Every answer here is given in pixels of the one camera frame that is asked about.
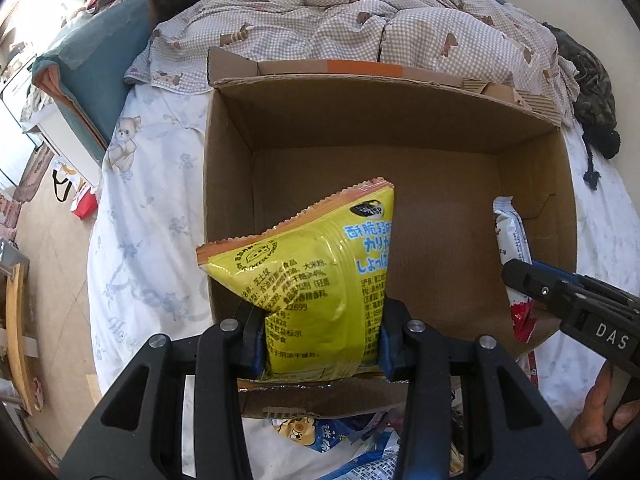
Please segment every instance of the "screw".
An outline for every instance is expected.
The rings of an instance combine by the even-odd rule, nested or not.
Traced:
[[[419,319],[412,319],[411,321],[408,321],[406,327],[409,332],[414,333],[424,332],[427,329],[427,326]]]
[[[480,343],[480,346],[482,348],[486,348],[487,350],[493,350],[496,346],[498,346],[498,342],[490,335],[480,336],[478,342]]]
[[[238,323],[237,319],[229,317],[228,319],[220,321],[220,330],[222,330],[222,332],[233,332],[239,325],[240,323]]]
[[[164,346],[165,343],[166,343],[166,336],[162,334],[153,335],[149,339],[149,346],[151,346],[151,348],[160,348]]]

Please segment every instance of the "white snack bar wrapper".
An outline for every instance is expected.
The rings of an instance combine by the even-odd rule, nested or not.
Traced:
[[[520,215],[511,205],[511,199],[511,196],[499,196],[494,200],[495,235],[498,238],[500,262],[504,265],[509,260],[517,258],[530,264],[531,254],[524,225]],[[511,304],[513,333],[518,341],[527,342],[536,325],[536,320],[530,317],[533,300],[509,287],[507,296]]]

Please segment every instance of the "human hand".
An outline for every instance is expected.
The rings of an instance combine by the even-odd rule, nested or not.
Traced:
[[[611,390],[612,371],[611,363],[605,362],[596,378],[596,383],[584,400],[582,413],[571,425],[569,434],[578,448],[597,446],[607,439],[604,406]],[[640,413],[640,400],[623,404],[613,415],[613,427],[622,430],[638,413]],[[591,469],[596,463],[596,452],[583,453],[582,459],[587,469]]]

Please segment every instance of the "snack package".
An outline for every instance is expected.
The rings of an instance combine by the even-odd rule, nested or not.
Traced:
[[[400,453],[400,437],[392,428],[385,428],[371,439],[369,449],[363,454],[318,480],[392,480]],[[464,465],[464,456],[451,444],[449,477],[462,473]]]
[[[377,178],[261,235],[212,242],[198,264],[267,310],[262,380],[328,381],[374,370],[394,209]]]
[[[320,453],[329,451],[345,438],[351,443],[367,440],[384,424],[386,412],[367,413],[345,418],[272,418],[273,429],[301,446]]]
[[[511,196],[499,196],[494,200],[495,235],[498,238],[500,262],[504,265],[517,258],[531,263],[531,254],[527,237],[524,234],[522,219],[511,205]],[[530,317],[533,300],[512,288],[507,287],[507,296],[511,304],[511,321],[516,339],[522,343],[529,341],[536,326],[536,320]]]

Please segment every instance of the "blue pillow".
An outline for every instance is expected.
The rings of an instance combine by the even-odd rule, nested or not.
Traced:
[[[146,48],[157,23],[152,0],[126,0],[70,32],[33,64],[34,82],[54,65],[60,74],[59,91],[68,99],[56,103],[85,148],[94,158],[100,155],[98,160],[129,93],[130,85],[122,77]],[[70,121],[69,115],[77,119]]]

